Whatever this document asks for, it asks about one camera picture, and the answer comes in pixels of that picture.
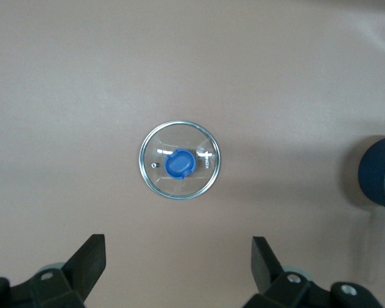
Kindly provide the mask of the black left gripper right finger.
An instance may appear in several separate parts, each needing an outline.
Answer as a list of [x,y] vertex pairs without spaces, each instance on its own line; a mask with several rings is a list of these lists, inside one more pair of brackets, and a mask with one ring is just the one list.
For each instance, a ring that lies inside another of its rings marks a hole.
[[380,307],[381,303],[365,287],[352,282],[336,282],[324,290],[305,275],[285,270],[265,237],[254,237],[251,271],[258,293],[245,307]]

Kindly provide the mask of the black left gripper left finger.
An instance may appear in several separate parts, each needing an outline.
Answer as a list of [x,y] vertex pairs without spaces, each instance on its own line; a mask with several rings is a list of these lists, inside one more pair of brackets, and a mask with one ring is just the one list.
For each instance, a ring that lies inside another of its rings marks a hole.
[[0,277],[0,307],[84,307],[107,265],[105,236],[91,235],[65,263],[11,286]]

